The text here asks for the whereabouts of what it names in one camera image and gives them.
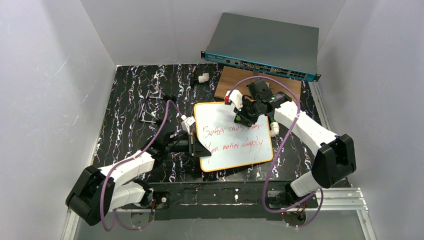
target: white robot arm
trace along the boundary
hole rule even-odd
[[[150,172],[166,159],[168,153],[186,153],[192,157],[211,156],[193,129],[192,116],[181,116],[182,131],[162,131],[153,144],[140,156],[141,150],[124,160],[133,159],[112,171],[104,193],[104,214],[128,204],[148,206],[153,200],[153,188],[144,181],[131,181],[143,173]],[[165,129],[174,129],[168,125]],[[100,222],[100,198],[103,182],[111,169],[118,163],[96,168],[86,167],[66,198],[66,205],[90,226]]]
[[[229,91],[225,98],[227,104],[234,105],[234,122],[250,127],[260,115],[271,120],[270,135],[280,132],[279,124],[289,128],[298,118],[294,133],[312,151],[315,160],[311,171],[303,174],[286,186],[288,198],[297,200],[320,188],[330,188],[356,170],[354,142],[347,134],[337,135],[325,129],[305,112],[297,114],[297,106],[283,92],[273,94],[264,80],[247,85],[250,97],[238,90]]]

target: white plastic part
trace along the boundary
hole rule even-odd
[[[312,193],[313,191],[322,188],[317,183],[317,181],[315,181],[311,171],[303,174],[298,179],[290,183],[290,187],[293,189],[294,193],[296,193],[298,197],[303,197],[306,194]]]
[[[209,73],[203,73],[201,76],[199,76],[199,83],[205,83],[209,81]]]
[[[127,204],[139,203],[146,191],[135,182],[122,185],[113,191],[112,201],[109,210],[113,210]]]
[[[228,94],[230,94],[230,91],[226,91],[225,96],[228,96]],[[243,107],[242,98],[243,94],[239,90],[232,91],[231,96],[228,97],[231,103],[234,104],[239,111],[241,111]]]
[[[290,125],[297,117],[297,109],[294,102],[287,101],[275,109],[274,119],[286,128],[290,128]],[[322,143],[328,144],[336,139],[334,132],[319,125],[303,111],[298,116],[293,133],[308,146],[314,156],[317,155]]]
[[[186,117],[186,115],[182,115],[181,120],[182,130],[186,131],[187,133],[190,133],[190,127],[196,122],[195,118],[193,116]]]
[[[271,122],[269,125],[271,130],[269,130],[269,135],[271,135],[271,138],[277,136],[280,133],[280,126],[278,125],[278,122]]]
[[[130,157],[127,157],[126,159],[131,159],[140,152],[141,150],[138,150],[136,153],[134,153]],[[129,182],[138,175],[150,172],[153,169],[154,162],[155,160],[152,158],[152,156],[149,153],[145,152],[141,156],[137,157],[135,160],[131,160],[127,163],[120,165],[110,175],[115,182],[115,189],[113,191],[113,194],[115,194],[115,191],[126,182]],[[106,176],[115,164],[104,166],[99,169],[101,173]]]

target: purple cable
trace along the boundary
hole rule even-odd
[[[310,224],[317,217],[318,213],[320,212],[321,207],[323,206],[324,192],[323,192],[322,188],[320,188],[319,191],[321,191],[321,201],[319,201],[318,209],[316,210],[315,214],[307,222],[305,222],[304,224],[302,224],[300,226],[297,226],[298,228],[302,228],[302,227],[305,227],[306,225]]]
[[[146,227],[148,227],[151,223],[153,223],[153,221],[155,220],[155,218],[153,217],[153,220],[152,221],[150,221],[150,222],[148,222],[146,225],[144,225],[144,226],[140,226],[140,227],[130,227],[130,226],[127,226],[127,225],[125,225],[125,224],[123,224],[122,222],[121,222],[121,220],[119,220],[119,218],[118,218],[118,213],[117,213],[117,210],[116,209],[114,209],[114,210],[112,210],[113,211],[113,216],[114,216],[114,218],[116,219],[116,221],[118,222],[118,224],[119,225],[121,225],[121,227],[123,227],[124,229],[128,229],[128,230],[142,230],[142,229],[145,229]]]
[[[279,81],[277,81],[277,80],[275,80],[275,79],[273,79],[273,78],[267,77],[267,76],[251,76],[251,77],[247,77],[247,78],[245,78],[245,79],[243,79],[243,80],[239,81],[239,82],[238,82],[236,85],[234,85],[234,87],[233,87],[233,88],[229,91],[228,96],[231,96],[231,93],[233,92],[233,90],[234,90],[234,89],[236,89],[236,87],[237,87],[238,85],[240,85],[241,83],[243,83],[243,82],[245,82],[245,81],[251,80],[251,79],[267,79],[267,80],[273,81],[274,83],[276,83],[276,84],[280,85],[281,87],[283,87],[283,88],[284,88],[285,90],[287,90],[287,92],[289,92],[289,93],[293,96],[293,98],[296,100],[296,106],[297,106],[297,113],[296,113],[296,115],[299,115],[299,113],[301,112],[301,104],[300,104],[300,101],[299,101],[298,97],[294,94],[294,92],[292,92],[292,91],[291,91],[288,87],[286,87],[286,86],[285,86],[284,84],[282,84],[281,82],[279,82]],[[294,208],[294,207],[298,206],[299,204],[304,203],[306,200],[308,200],[308,199],[312,198],[312,196],[316,193],[315,191],[313,191],[313,192],[309,193],[306,197],[304,197],[302,200],[300,200],[300,201],[296,202],[295,204],[293,204],[293,205],[291,205],[291,206],[288,206],[288,207],[283,208],[283,209],[280,209],[280,210],[272,210],[272,209],[269,209],[269,208],[268,208],[268,206],[267,206],[267,205],[266,205],[266,203],[265,203],[265,199],[266,199],[266,197],[267,197],[267,187],[268,187],[268,183],[270,182],[270,176],[271,176],[271,174],[272,174],[272,172],[273,172],[274,166],[276,165],[277,159],[279,158],[280,152],[282,151],[284,144],[287,142],[287,139],[289,138],[290,133],[292,133],[293,128],[295,127],[295,125],[296,125],[296,122],[297,122],[297,121],[298,121],[298,118],[296,117],[296,118],[294,119],[294,121],[291,123],[291,126],[289,127],[289,129],[288,129],[287,133],[285,134],[285,136],[284,136],[284,138],[283,138],[283,140],[282,140],[282,143],[278,146],[277,152],[275,153],[275,157],[274,157],[274,159],[273,159],[273,160],[272,160],[272,162],[271,162],[271,167],[269,168],[268,174],[266,175],[265,183],[263,184],[263,188],[262,188],[262,206],[263,206],[263,207],[265,208],[265,210],[266,210],[267,212],[269,212],[269,213],[278,214],[278,213],[286,212],[287,210],[292,209],[292,208]]]
[[[105,209],[105,192],[106,192],[106,184],[109,181],[109,178],[112,175],[112,172],[119,166],[121,166],[122,164],[128,163],[129,161],[134,160],[135,158],[140,157],[147,149],[150,148],[150,146],[153,144],[153,142],[156,140],[156,138],[158,137],[158,133],[162,130],[162,128],[165,125],[165,122],[167,120],[168,117],[168,109],[170,107],[170,103],[174,105],[174,107],[177,109],[178,113],[180,114],[180,110],[177,108],[177,105],[175,105],[174,102],[172,102],[171,100],[166,101],[166,108],[165,108],[165,116],[163,117],[163,121],[162,124],[160,124],[159,129],[157,130],[156,134],[153,136],[153,138],[151,139],[151,141],[147,144],[147,146],[138,154],[136,155],[134,158],[128,158],[125,160],[122,160],[120,162],[118,162],[116,165],[114,165],[110,171],[107,173],[106,178],[103,181],[103,185],[101,186],[101,194],[100,194],[100,220],[101,220],[101,224],[103,225],[104,230],[106,230],[107,232],[110,232],[115,225],[115,218],[112,219],[112,225],[110,227],[108,227],[106,225],[106,220],[105,220],[105,213],[103,212]]]

